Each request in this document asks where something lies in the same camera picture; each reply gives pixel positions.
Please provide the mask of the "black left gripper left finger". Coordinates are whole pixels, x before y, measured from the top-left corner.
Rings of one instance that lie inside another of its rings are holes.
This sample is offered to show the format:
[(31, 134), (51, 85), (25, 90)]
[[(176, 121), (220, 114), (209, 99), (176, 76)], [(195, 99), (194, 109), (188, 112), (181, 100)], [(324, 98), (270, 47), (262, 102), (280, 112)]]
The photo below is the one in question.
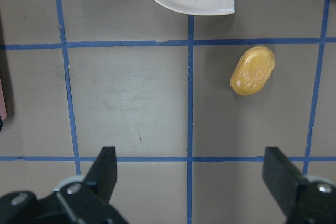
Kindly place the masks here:
[(70, 223), (117, 223), (117, 211), (109, 204), (117, 181), (114, 147), (104, 147), (81, 180), (70, 181), (56, 192)]

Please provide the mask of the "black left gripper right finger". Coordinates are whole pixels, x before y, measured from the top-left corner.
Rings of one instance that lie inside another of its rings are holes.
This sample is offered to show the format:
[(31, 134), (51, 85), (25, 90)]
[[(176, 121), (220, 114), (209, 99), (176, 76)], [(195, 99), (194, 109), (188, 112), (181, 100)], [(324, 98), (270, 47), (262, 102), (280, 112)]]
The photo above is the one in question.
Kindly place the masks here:
[(304, 175), (277, 147), (266, 147), (263, 181), (285, 223), (335, 223), (335, 184), (330, 180)]

